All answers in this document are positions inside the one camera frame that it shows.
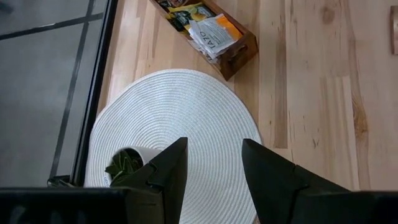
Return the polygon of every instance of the wooden box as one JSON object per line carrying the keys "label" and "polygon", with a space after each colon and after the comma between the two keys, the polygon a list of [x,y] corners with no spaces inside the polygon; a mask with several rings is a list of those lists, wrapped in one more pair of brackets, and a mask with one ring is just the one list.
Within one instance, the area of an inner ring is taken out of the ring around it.
{"label": "wooden box", "polygon": [[[162,17],[166,19],[167,12],[157,3],[156,0],[149,0],[161,13]],[[242,33],[242,37],[230,46],[227,51],[220,55],[218,63],[209,64],[219,71],[225,80],[229,80],[239,69],[241,69],[250,59],[252,59],[258,53],[258,46],[256,36],[247,30],[244,26],[238,23],[228,13],[218,7],[211,0],[188,0],[184,5],[196,4],[202,2],[216,15],[224,14],[226,18],[234,24],[234,26]],[[184,35],[186,40],[191,40],[189,35]],[[204,59],[207,60],[206,56],[200,53]]]}

